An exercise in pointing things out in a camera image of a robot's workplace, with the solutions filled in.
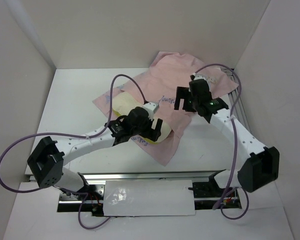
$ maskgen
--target pink towel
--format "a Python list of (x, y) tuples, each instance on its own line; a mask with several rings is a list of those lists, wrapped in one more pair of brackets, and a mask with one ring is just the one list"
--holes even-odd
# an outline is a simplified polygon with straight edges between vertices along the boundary
[[(174, 110), (177, 87), (188, 87), (190, 75), (205, 64), (189, 54), (180, 55), (175, 52), (159, 52), (148, 71), (134, 77), (149, 102), (159, 103), (155, 114), (172, 129), (169, 136), (158, 144), (150, 144), (140, 136), (131, 139), (160, 164), (166, 166), (176, 153), (180, 138), (185, 128), (191, 122), (193, 113), (184, 110)], [(211, 79), (208, 81), (213, 98), (232, 92), (238, 86), (222, 71), (208, 67), (201, 74)], [(139, 90), (133, 82), (113, 89), (113, 97), (122, 92), (128, 92), (138, 102), (143, 103)], [(109, 115), (109, 91), (99, 96), (93, 103), (106, 115)]]

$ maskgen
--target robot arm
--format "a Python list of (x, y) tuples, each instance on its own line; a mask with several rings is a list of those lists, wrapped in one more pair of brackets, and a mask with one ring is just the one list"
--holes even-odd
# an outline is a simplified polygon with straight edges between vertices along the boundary
[[(212, 99), (209, 85), (200, 74), (191, 76), (189, 87), (178, 87), (174, 109), (180, 107), (186, 112), (198, 112), (208, 123), (214, 125), (230, 142), (234, 142), (234, 121), (239, 158), (243, 160), (241, 169), (236, 169), (230, 187), (241, 187), (251, 193), (276, 180), (279, 171), (279, 152), (275, 147), (267, 148), (258, 141), (237, 119), (231, 116), (228, 105), (221, 99)], [(219, 188), (227, 185), (230, 170), (213, 175)]]
[(94, 186), (88, 185), (82, 174), (63, 166), (93, 151), (125, 143), (135, 135), (157, 141), (161, 135), (163, 121), (158, 119), (154, 129), (152, 125), (158, 109), (159, 105), (153, 102), (136, 107), (127, 116), (123, 115), (110, 121), (106, 130), (96, 137), (89, 136), (100, 133), (104, 126), (82, 135), (83, 138), (42, 138), (27, 160), (39, 187), (56, 186), (72, 192), (94, 192)]

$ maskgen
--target cloth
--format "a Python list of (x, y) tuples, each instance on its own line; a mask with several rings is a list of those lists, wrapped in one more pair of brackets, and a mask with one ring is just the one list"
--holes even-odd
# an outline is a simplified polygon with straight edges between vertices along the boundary
[[(159, 52), (148, 71), (135, 76), (145, 98), (149, 102), (159, 103), (155, 116), (169, 124), (172, 131), (168, 137), (158, 144), (150, 144), (140, 136), (131, 139), (160, 164), (166, 166), (177, 151), (185, 128), (191, 122), (193, 113), (174, 110), (177, 87), (189, 87), (190, 75), (205, 64), (189, 54), (175, 52)], [(232, 92), (238, 86), (217, 68), (208, 67), (200, 74), (208, 78), (209, 89), (213, 98)], [(132, 81), (113, 89), (113, 97), (121, 92), (128, 92), (138, 102), (143, 98)], [(109, 93), (99, 96), (93, 103), (106, 115), (109, 115)]]

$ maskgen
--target purple cable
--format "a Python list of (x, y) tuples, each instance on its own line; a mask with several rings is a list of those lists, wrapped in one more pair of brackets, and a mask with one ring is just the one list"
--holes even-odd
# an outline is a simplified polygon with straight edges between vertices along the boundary
[[(139, 89), (141, 95), (142, 95), (142, 98), (143, 98), (143, 101), (146, 102), (146, 98), (145, 98), (145, 95), (144, 93), (142, 92), (141, 88), (139, 87), (139, 85), (137, 84), (137, 82), (130, 76), (128, 75), (125, 75), (125, 74), (119, 74), (117, 76), (115, 76), (111, 82), (111, 86), (110, 86), (110, 111), (109, 111), (109, 117), (108, 117), (108, 120), (107, 120), (107, 123), (105, 124), (104, 126), (104, 129), (98, 133), (96, 133), (95, 135), (91, 135), (89, 136), (91, 139), (92, 138), (95, 138), (99, 135), (101, 135), (106, 129), (107, 127), (109, 126), (109, 123), (111, 121), (111, 115), (112, 115), (112, 96), (113, 96), (113, 89), (114, 89), (114, 83), (116, 81), (116, 79), (118, 77), (126, 77), (128, 78), (129, 80), (131, 80), (135, 85), (136, 87)], [(34, 138), (34, 137), (39, 137), (39, 136), (63, 136), (63, 137), (68, 137), (68, 138), (78, 138), (78, 139), (85, 139), (87, 138), (87, 136), (82, 136), (82, 135), (75, 135), (75, 134), (68, 134), (68, 133), (59, 133), (59, 132), (44, 132), (44, 133), (36, 133), (36, 134), (31, 134), (31, 135), (28, 135), (28, 136), (24, 136), (20, 139), (18, 139), (17, 141), (15, 141), (14, 143), (12, 143), (10, 146), (8, 146), (4, 151), (3, 153), (1, 154), (0, 156), (0, 165), (1, 165), (1, 162), (2, 160), (4, 159), (5, 155), (9, 152), (10, 149), (12, 149), (15, 145), (23, 142), (24, 140), (27, 140), (27, 139), (30, 139), (30, 138)], [(13, 189), (9, 186), (7, 186), (3, 180), (1, 179), (1, 176), (0, 176), (0, 185), (2, 187), (4, 187), (5, 189), (13, 192), (13, 193), (19, 193), (19, 194), (26, 194), (26, 193), (32, 193), (32, 192), (35, 192), (35, 191), (38, 191), (40, 190), (41, 188), (36, 188), (36, 189), (31, 189), (31, 190), (17, 190), (17, 189)]]
[[(238, 96), (236, 98), (236, 100), (234, 101), (231, 109), (230, 109), (230, 116), (233, 114), (234, 112), (234, 109), (235, 109), (235, 106), (236, 104), (238, 103), (239, 101), (239, 98), (241, 96), (241, 91), (242, 91), (242, 84), (241, 84), (241, 81), (240, 81), (240, 78), (239, 76), (235, 73), (235, 71), (233, 71), (230, 67), (224, 65), (224, 64), (221, 64), (221, 63), (212, 63), (212, 64), (208, 64), (208, 65), (205, 65), (203, 67), (201, 67), (199, 70), (197, 70), (195, 73), (197, 74), (198, 72), (200, 72), (201, 70), (207, 68), (207, 67), (211, 67), (211, 66), (220, 66), (220, 67), (223, 67), (223, 68), (226, 68), (228, 69), (234, 76), (235, 78), (237, 79), (238, 81)], [(223, 216), (225, 216), (227, 219), (232, 219), (231, 217), (227, 217), (224, 213), (223, 213), (223, 210), (221, 207), (222, 205), (222, 202), (223, 200), (225, 199), (225, 197), (227, 196), (227, 194), (229, 194), (229, 188), (230, 188), (230, 184), (232, 182), (232, 179), (234, 177), (234, 173), (235, 173), (235, 169), (236, 169), (236, 162), (237, 162), (237, 154), (238, 154), (238, 133), (237, 133), (237, 128), (236, 128), (236, 124), (235, 124), (235, 121), (234, 119), (232, 118), (231, 119), (231, 123), (232, 123), (232, 127), (233, 127), (233, 135), (234, 135), (234, 151), (233, 151), (233, 159), (232, 159), (232, 166), (231, 166), (231, 170), (230, 170), (230, 175), (229, 175), (229, 179), (228, 179), (228, 182), (225, 186), (225, 189), (220, 197), (220, 199), (213, 205), (212, 209), (213, 210), (216, 210), (217, 208), (220, 207), (221, 209), (221, 213)], [(243, 189), (243, 192), (246, 196), (246, 199), (247, 199), (247, 207), (245, 209), (245, 211), (243, 212), (242, 215), (240, 215), (238, 218), (233, 218), (232, 220), (237, 220), (237, 219), (240, 219), (242, 218), (248, 211), (248, 208), (249, 208), (249, 197), (248, 197), (248, 194), (247, 192)]]
[[(237, 190), (237, 188), (232, 189), (231, 191), (229, 191), (229, 192), (226, 194), (226, 196), (228, 196), (229, 194), (233, 193), (233, 192), (236, 191), (236, 190)], [(244, 190), (243, 188), (242, 188), (242, 190), (243, 190), (244, 195), (245, 195), (245, 197), (246, 197), (246, 207), (245, 207), (245, 210), (243, 211), (243, 213), (242, 213), (240, 216), (230, 217), (230, 216), (225, 215), (224, 210), (223, 210), (223, 208), (224, 208), (225, 205), (222, 204), (222, 205), (220, 206), (220, 211), (221, 211), (221, 214), (222, 214), (226, 219), (229, 219), (229, 220), (238, 220), (238, 219), (242, 218), (244, 215), (246, 215), (246, 213), (247, 213), (247, 211), (248, 211), (248, 209), (249, 209), (249, 204), (250, 204), (250, 203), (249, 203), (249, 197), (248, 197), (247, 191)]]
[[(100, 131), (100, 132), (98, 132), (98, 133), (96, 133), (96, 134), (94, 134), (94, 135), (89, 136), (89, 138), (95, 138), (95, 137), (101, 135), (101, 134), (107, 129), (107, 127), (109, 126), (109, 123), (110, 123), (110, 121), (111, 121), (111, 115), (112, 115), (112, 97), (113, 97), (114, 83), (115, 83), (115, 81), (116, 81), (116, 79), (117, 79), (118, 77), (125, 77), (125, 78), (128, 78), (129, 80), (131, 80), (131, 81), (136, 85), (136, 87), (139, 89), (139, 91), (140, 91), (140, 93), (141, 93), (141, 95), (142, 95), (142, 98), (143, 98), (144, 103), (147, 102), (147, 101), (146, 101), (146, 98), (145, 98), (145, 95), (144, 95), (144, 93), (142, 92), (140, 86), (137, 84), (137, 82), (136, 82), (132, 77), (130, 77), (130, 76), (128, 76), (128, 75), (125, 75), (125, 74), (118, 74), (118, 75), (116, 75), (116, 76), (113, 78), (113, 80), (112, 80), (112, 82), (111, 82), (111, 86), (110, 86), (110, 96), (109, 96), (109, 97), (110, 97), (110, 102), (109, 102), (109, 109), (110, 109), (110, 111), (109, 111), (109, 117), (108, 117), (107, 123), (105, 124), (104, 129), (103, 129), (102, 131)], [(87, 136), (76, 135), (76, 134), (67, 134), (67, 133), (59, 133), (59, 132), (44, 132), (44, 133), (36, 133), (36, 134), (31, 134), (31, 135), (28, 135), (28, 136), (24, 136), (24, 137), (22, 137), (22, 138), (16, 140), (15, 142), (13, 142), (10, 146), (8, 146), (8, 147), (3, 151), (3, 153), (2, 153), (1, 156), (0, 156), (0, 165), (1, 165), (1, 162), (3, 161), (5, 155), (6, 155), (6, 154), (9, 152), (9, 150), (12, 149), (15, 145), (17, 145), (17, 144), (23, 142), (24, 140), (27, 140), (27, 139), (30, 139), (30, 138), (39, 137), (39, 136), (63, 136), (63, 137), (68, 137), (68, 138), (78, 138), (78, 139), (85, 139), (85, 138), (87, 138)], [(36, 192), (36, 191), (38, 191), (38, 190), (41, 190), (41, 188), (35, 188), (35, 189), (30, 189), (30, 190), (18, 190), (18, 189), (13, 189), (13, 188), (9, 187), (8, 185), (6, 185), (6, 184), (3, 182), (1, 176), (0, 176), (0, 185), (1, 185), (3, 188), (5, 188), (5, 189), (7, 189), (7, 190), (9, 190), (9, 191), (11, 191), (11, 192), (13, 192), (13, 193), (17, 193), (17, 194), (33, 193), (33, 192)], [(70, 192), (70, 193), (74, 193), (74, 194), (77, 194), (77, 195), (86, 195), (86, 196), (84, 197), (83, 201), (81, 202), (80, 207), (79, 207), (79, 211), (78, 211), (78, 221), (79, 221), (79, 224), (80, 224), (81, 227), (83, 227), (84, 229), (87, 229), (87, 230), (92, 230), (92, 229), (96, 229), (96, 228), (102, 226), (102, 225), (105, 224), (107, 221), (109, 221), (110, 217), (108, 217), (104, 222), (100, 223), (100, 224), (97, 225), (97, 226), (93, 226), (93, 227), (87, 227), (87, 226), (84, 226), (83, 223), (81, 222), (80, 213), (81, 213), (82, 205), (83, 205), (84, 201), (85, 201), (85, 200), (87, 199), (87, 197), (88, 197), (88, 193), (87, 193), (87, 192), (84, 192), (84, 193), (82, 193), (82, 192), (73, 192), (73, 191), (70, 191), (70, 190), (67, 190), (67, 189), (65, 189), (65, 191)]]
[(83, 198), (82, 202), (80, 203), (79, 210), (78, 210), (78, 222), (82, 228), (84, 228), (86, 230), (94, 230), (94, 229), (101, 227), (102, 225), (104, 225), (106, 222), (108, 222), (110, 220), (111, 217), (108, 216), (103, 222), (101, 222), (100, 224), (98, 224), (96, 226), (85, 226), (81, 221), (81, 209), (82, 209), (84, 202), (87, 200), (87, 197), (89, 194), (87, 192), (76, 192), (76, 191), (71, 191), (71, 190), (68, 190), (65, 188), (60, 188), (60, 189), (65, 192), (74, 194), (74, 195), (84, 195), (84, 198)]

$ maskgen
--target purple wire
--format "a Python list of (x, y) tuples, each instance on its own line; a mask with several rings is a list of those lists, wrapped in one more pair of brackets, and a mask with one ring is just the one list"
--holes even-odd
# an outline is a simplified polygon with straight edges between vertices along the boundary
[[(109, 109), (110, 109), (110, 110), (109, 110), (109, 117), (108, 117), (107, 123), (105, 124), (103, 130), (101, 130), (100, 132), (98, 132), (98, 133), (96, 133), (96, 134), (94, 134), (94, 135), (89, 136), (89, 138), (91, 138), (91, 139), (92, 139), (92, 138), (95, 138), (95, 137), (97, 137), (97, 136), (99, 136), (99, 135), (101, 135), (101, 134), (108, 128), (108, 126), (109, 126), (109, 123), (110, 123), (110, 121), (111, 121), (111, 115), (112, 115), (112, 101), (113, 101), (112, 98), (113, 98), (114, 84), (115, 84), (116, 79), (119, 78), (119, 77), (125, 77), (125, 78), (128, 78), (129, 80), (131, 80), (131, 81), (136, 85), (136, 87), (139, 89), (139, 91), (140, 91), (140, 93), (141, 93), (141, 95), (142, 95), (142, 98), (143, 98), (144, 103), (147, 102), (147, 101), (146, 101), (146, 98), (145, 98), (145, 95), (144, 95), (144, 93), (142, 92), (140, 86), (137, 84), (137, 82), (136, 82), (132, 77), (130, 77), (130, 76), (128, 76), (128, 75), (125, 75), (125, 74), (118, 74), (118, 75), (116, 75), (116, 76), (113, 78), (113, 80), (112, 80), (112, 82), (111, 82), (111, 86), (110, 86), (110, 96), (109, 96), (109, 97), (110, 97), (110, 102), (109, 102)], [(3, 151), (3, 153), (2, 153), (1, 156), (0, 156), (0, 165), (1, 165), (1, 162), (3, 161), (5, 155), (6, 155), (6, 154), (7, 154), (7, 153), (8, 153), (15, 145), (17, 145), (17, 144), (19, 144), (19, 143), (21, 143), (21, 142), (23, 142), (23, 141), (25, 141), (25, 140), (27, 140), (27, 139), (35, 138), (35, 137), (39, 137), (39, 136), (63, 136), (63, 137), (68, 137), (68, 138), (78, 138), (78, 139), (86, 139), (86, 138), (87, 138), (87, 136), (85, 136), (85, 135), (82, 136), (82, 135), (68, 134), (68, 133), (60, 133), (60, 132), (44, 132), (44, 133), (36, 133), (36, 134), (31, 134), (31, 135), (28, 135), (28, 136), (24, 136), (24, 137), (22, 137), (22, 138), (16, 140), (15, 142), (13, 142), (10, 146), (8, 146), (8, 147)], [(41, 190), (41, 188), (35, 188), (35, 189), (30, 189), (30, 190), (18, 190), (18, 189), (13, 189), (13, 188), (9, 187), (8, 185), (6, 185), (6, 184), (3, 182), (1, 176), (0, 176), (0, 185), (1, 185), (3, 188), (5, 188), (5, 189), (7, 189), (7, 190), (9, 190), (9, 191), (11, 191), (11, 192), (13, 192), (13, 193), (17, 193), (17, 194), (33, 193), (33, 192), (36, 192), (36, 191), (38, 191), (38, 190)], [(87, 227), (87, 226), (84, 226), (83, 223), (81, 222), (80, 213), (81, 213), (82, 205), (83, 205), (84, 201), (85, 201), (85, 200), (87, 199), (87, 197), (88, 197), (88, 193), (87, 193), (87, 192), (84, 192), (84, 193), (82, 193), (82, 192), (73, 192), (73, 191), (70, 191), (70, 190), (67, 190), (67, 189), (64, 189), (64, 190), (67, 191), (67, 192), (70, 192), (70, 193), (77, 194), (77, 195), (84, 195), (84, 194), (86, 195), (85, 198), (83, 199), (83, 201), (81, 202), (80, 207), (79, 207), (79, 211), (78, 211), (78, 221), (79, 221), (80, 226), (83, 227), (84, 229), (87, 229), (87, 230), (96, 229), (96, 228), (102, 226), (103, 224), (105, 224), (105, 223), (110, 219), (110, 217), (108, 217), (104, 222), (100, 223), (100, 224), (97, 225), (97, 226), (93, 226), (93, 227)]]
[(80, 203), (79, 210), (78, 210), (78, 222), (82, 228), (84, 228), (86, 230), (94, 230), (94, 229), (101, 227), (102, 225), (104, 225), (106, 222), (108, 222), (110, 220), (111, 217), (108, 216), (103, 222), (101, 222), (100, 224), (98, 224), (96, 226), (85, 226), (81, 221), (81, 209), (82, 209), (82, 206), (84, 205), (84, 202), (87, 200), (87, 197), (89, 194), (87, 192), (76, 192), (76, 191), (71, 191), (71, 190), (68, 190), (65, 188), (60, 188), (60, 189), (65, 192), (74, 194), (74, 195), (84, 195), (84, 198), (83, 198), (82, 202)]
[[(228, 196), (229, 194), (233, 193), (233, 192), (236, 191), (236, 190), (237, 190), (237, 189), (234, 188), (233, 190), (231, 190), (230, 192), (228, 192), (226, 195)], [(250, 203), (249, 203), (249, 197), (248, 197), (247, 191), (244, 190), (243, 188), (242, 188), (242, 190), (243, 190), (243, 192), (244, 192), (244, 194), (245, 194), (245, 197), (246, 197), (246, 207), (245, 207), (245, 210), (243, 211), (243, 213), (242, 213), (240, 216), (230, 217), (230, 216), (225, 215), (224, 210), (223, 210), (224, 205), (222, 204), (221, 207), (220, 207), (220, 211), (221, 211), (221, 214), (222, 214), (226, 219), (229, 219), (229, 220), (238, 220), (238, 219), (242, 218), (244, 215), (246, 215), (246, 213), (247, 213), (247, 211), (248, 211), (248, 209), (249, 209), (249, 204), (250, 204)]]
[[(240, 96), (241, 96), (241, 91), (242, 91), (242, 84), (241, 84), (241, 81), (240, 81), (240, 78), (239, 76), (235, 73), (235, 71), (233, 71), (230, 67), (224, 65), (224, 64), (221, 64), (221, 63), (211, 63), (211, 64), (208, 64), (208, 65), (205, 65), (203, 67), (201, 67), (199, 70), (197, 70), (195, 73), (197, 74), (198, 72), (200, 72), (201, 70), (205, 69), (205, 68), (208, 68), (208, 67), (211, 67), (211, 66), (220, 66), (220, 67), (223, 67), (227, 70), (229, 70), (234, 76), (235, 78), (237, 79), (238, 81), (238, 96), (236, 98), (236, 100), (234, 101), (231, 109), (230, 109), (230, 116), (233, 114), (234, 112), (234, 109), (235, 109), (235, 106), (236, 104), (238, 103), (239, 99), (240, 99)], [(213, 210), (216, 210), (217, 208), (220, 207), (221, 209), (221, 213), (223, 216), (225, 216), (227, 219), (232, 219), (231, 217), (227, 217), (224, 213), (223, 213), (223, 210), (221, 207), (222, 205), (222, 202), (223, 200), (225, 199), (225, 197), (227, 196), (227, 194), (229, 194), (229, 189), (230, 189), (230, 184), (233, 180), (233, 177), (234, 177), (234, 173), (235, 173), (235, 169), (236, 169), (236, 162), (237, 162), (237, 155), (238, 155), (238, 133), (237, 133), (237, 128), (236, 128), (236, 124), (235, 124), (235, 121), (234, 119), (232, 118), (231, 119), (231, 123), (232, 123), (232, 127), (233, 127), (233, 135), (234, 135), (234, 151), (233, 151), (233, 159), (232, 159), (232, 166), (231, 166), (231, 170), (230, 170), (230, 175), (229, 175), (229, 179), (228, 179), (228, 182), (225, 186), (225, 189), (223, 190), (223, 193), (220, 197), (220, 199), (213, 205), (212, 209)], [(248, 211), (248, 208), (249, 208), (249, 197), (248, 197), (248, 194), (247, 192), (242, 189), (245, 196), (246, 196), (246, 200), (247, 200), (247, 208), (245, 209), (245, 211), (243, 212), (242, 215), (240, 215), (238, 218), (234, 218), (233, 220), (237, 220), (237, 219), (240, 219), (242, 218)]]
[[(110, 121), (111, 121), (111, 115), (112, 115), (112, 97), (113, 97), (114, 83), (115, 83), (115, 81), (116, 81), (116, 79), (117, 79), (118, 77), (126, 77), (126, 78), (128, 78), (129, 80), (131, 80), (131, 81), (136, 85), (136, 87), (139, 89), (139, 91), (140, 91), (140, 93), (141, 93), (141, 95), (142, 95), (143, 101), (146, 102), (146, 98), (145, 98), (144, 93), (142, 92), (141, 88), (139, 87), (139, 85), (137, 84), (137, 82), (136, 82), (132, 77), (130, 77), (130, 76), (128, 76), (128, 75), (125, 75), (125, 74), (118, 74), (118, 75), (116, 75), (116, 76), (113, 78), (113, 80), (112, 80), (112, 82), (111, 82), (111, 86), (110, 86), (110, 96), (109, 96), (109, 97), (110, 97), (110, 103), (109, 103), (109, 105), (110, 105), (110, 106), (109, 106), (110, 111), (109, 111), (109, 117), (108, 117), (107, 123), (105, 124), (104, 129), (102, 129), (102, 131), (100, 131), (100, 132), (98, 132), (98, 133), (96, 133), (96, 134), (94, 134), (94, 135), (89, 136), (89, 138), (91, 138), (91, 139), (92, 139), (92, 138), (95, 138), (95, 137), (97, 137), (97, 136), (99, 136), (99, 135), (101, 135), (101, 134), (107, 129), (107, 127), (109, 126), (109, 123), (110, 123)], [(85, 135), (76, 135), (76, 134), (68, 134), (68, 133), (60, 133), (60, 132), (44, 132), (44, 133), (36, 133), (36, 134), (31, 134), (31, 135), (28, 135), (28, 136), (24, 136), (24, 137), (22, 137), (22, 138), (16, 140), (15, 142), (13, 142), (10, 146), (8, 146), (8, 147), (3, 151), (3, 153), (2, 153), (1, 156), (0, 156), (0, 165), (1, 165), (1, 162), (2, 162), (2, 160), (4, 159), (5, 155), (6, 155), (6, 154), (9, 152), (9, 150), (12, 149), (15, 145), (17, 145), (17, 144), (23, 142), (24, 140), (27, 140), (27, 139), (30, 139), (30, 138), (39, 137), (39, 136), (63, 136), (63, 137), (68, 137), (68, 138), (78, 138), (78, 139), (85, 139), (85, 138), (87, 138), (87, 136), (85, 136)], [(35, 191), (38, 191), (38, 190), (41, 189), (41, 188), (36, 188), (36, 189), (31, 189), (31, 190), (18, 190), (18, 189), (13, 189), (13, 188), (7, 186), (7, 185), (3, 182), (1, 176), (0, 176), (0, 185), (1, 185), (2, 187), (4, 187), (5, 189), (11, 191), (11, 192), (13, 192), (13, 193), (18, 193), (18, 194), (32, 193), (32, 192), (35, 192)]]

